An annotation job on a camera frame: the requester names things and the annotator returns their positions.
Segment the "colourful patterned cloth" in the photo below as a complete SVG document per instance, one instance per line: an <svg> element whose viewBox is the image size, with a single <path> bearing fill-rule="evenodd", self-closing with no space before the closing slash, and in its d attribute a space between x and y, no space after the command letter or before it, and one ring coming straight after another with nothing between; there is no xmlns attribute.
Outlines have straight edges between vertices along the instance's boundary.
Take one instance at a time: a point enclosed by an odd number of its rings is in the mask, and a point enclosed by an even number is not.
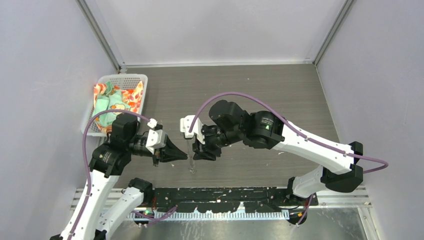
<svg viewBox="0 0 424 240"><path fill-rule="evenodd" d="M111 81L97 83L93 86L93 113L106 110L126 110L138 113L141 108L144 83L139 81L136 87L123 89ZM108 112L98 116L94 122L97 128L104 134L112 130L112 123L118 112Z"/></svg>

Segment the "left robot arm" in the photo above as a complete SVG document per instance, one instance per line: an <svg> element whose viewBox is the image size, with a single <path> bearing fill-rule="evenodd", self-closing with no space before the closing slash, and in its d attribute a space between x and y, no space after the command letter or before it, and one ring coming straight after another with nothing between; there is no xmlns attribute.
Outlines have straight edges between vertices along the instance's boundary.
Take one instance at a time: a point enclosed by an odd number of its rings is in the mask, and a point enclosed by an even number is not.
<svg viewBox="0 0 424 240"><path fill-rule="evenodd" d="M88 130L84 130L82 154L86 183L70 221L51 239L109 240L135 208L148 207L153 202L152 183L136 177L119 200L103 213L110 192L132 156L149 157L154 166L187 160L187 154L172 143L155 119L127 110L116 113L107 141L92 152L90 160L86 151Z"/></svg>

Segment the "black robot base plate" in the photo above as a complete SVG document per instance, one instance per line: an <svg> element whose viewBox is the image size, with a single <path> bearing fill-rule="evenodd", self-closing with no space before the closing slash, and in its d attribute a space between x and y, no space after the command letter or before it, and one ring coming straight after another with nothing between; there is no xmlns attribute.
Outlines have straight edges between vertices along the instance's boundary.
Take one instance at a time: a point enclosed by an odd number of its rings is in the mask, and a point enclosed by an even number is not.
<svg viewBox="0 0 424 240"><path fill-rule="evenodd" d="M178 213L234 213L244 207L246 213L276 213L305 207L307 198L288 194L278 187L157 187L143 207Z"/></svg>

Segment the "aluminium frame rail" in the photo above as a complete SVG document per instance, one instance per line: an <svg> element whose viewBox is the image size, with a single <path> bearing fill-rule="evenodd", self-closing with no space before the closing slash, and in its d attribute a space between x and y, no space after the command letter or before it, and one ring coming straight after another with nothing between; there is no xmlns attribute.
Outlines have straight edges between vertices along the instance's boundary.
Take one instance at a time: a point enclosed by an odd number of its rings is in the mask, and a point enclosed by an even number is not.
<svg viewBox="0 0 424 240"><path fill-rule="evenodd" d="M76 209L76 206L82 196L82 188L77 188L75 191L70 210ZM105 208L109 208L115 203L125 192L123 188L113 188L109 193ZM323 208L371 208L372 202L369 198L368 192L364 186L350 193L341 193L331 190L323 190L316 193L319 207Z"/></svg>

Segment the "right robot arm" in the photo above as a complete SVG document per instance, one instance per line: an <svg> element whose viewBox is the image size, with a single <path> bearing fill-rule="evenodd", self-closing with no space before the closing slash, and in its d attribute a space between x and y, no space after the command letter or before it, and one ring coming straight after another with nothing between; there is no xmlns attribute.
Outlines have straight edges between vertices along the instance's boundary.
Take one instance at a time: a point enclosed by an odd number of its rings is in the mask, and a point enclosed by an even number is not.
<svg viewBox="0 0 424 240"><path fill-rule="evenodd" d="M281 120L270 111L248 113L226 100L216 102L208 115L213 125L203 124L194 115L180 119L180 132L186 139L195 138L194 160L215 161L222 148L242 142L254 149L287 152L318 164L311 172L288 180L285 198L291 205L299 205L326 189L351 193L363 182L363 168L352 156L363 153L359 142L336 143Z"/></svg>

